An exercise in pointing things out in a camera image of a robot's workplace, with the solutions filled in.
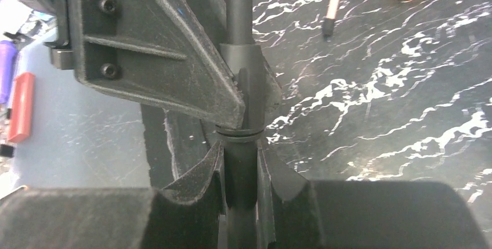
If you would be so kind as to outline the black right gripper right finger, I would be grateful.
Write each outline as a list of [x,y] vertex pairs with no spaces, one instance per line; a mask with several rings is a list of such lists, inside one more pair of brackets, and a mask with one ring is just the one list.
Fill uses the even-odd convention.
[[258,143],[260,248],[487,248],[464,200],[429,181],[308,180]]

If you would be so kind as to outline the black microphone stand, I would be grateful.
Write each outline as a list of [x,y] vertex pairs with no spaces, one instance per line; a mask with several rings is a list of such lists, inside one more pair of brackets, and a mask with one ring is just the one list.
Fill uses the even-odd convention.
[[218,126],[223,147],[226,247],[261,248],[258,142],[265,130],[267,70],[252,35],[253,0],[226,0],[227,41],[220,53],[233,73],[244,111],[233,127]]

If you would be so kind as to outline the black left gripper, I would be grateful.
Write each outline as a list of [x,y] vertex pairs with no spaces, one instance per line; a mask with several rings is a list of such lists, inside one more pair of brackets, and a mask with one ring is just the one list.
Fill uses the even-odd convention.
[[241,94],[239,106],[227,102],[213,112],[179,111],[169,102],[168,87],[177,86],[170,79],[185,74],[190,55],[179,0],[19,1],[56,18],[57,38],[44,43],[51,64],[59,70],[74,69],[81,84],[219,126],[233,127],[241,120]]

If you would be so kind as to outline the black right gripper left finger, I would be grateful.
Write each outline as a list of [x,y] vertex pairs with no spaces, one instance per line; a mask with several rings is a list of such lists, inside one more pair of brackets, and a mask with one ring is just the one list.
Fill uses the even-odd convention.
[[216,248],[223,200],[215,143],[163,189],[26,189],[1,201],[2,248]]

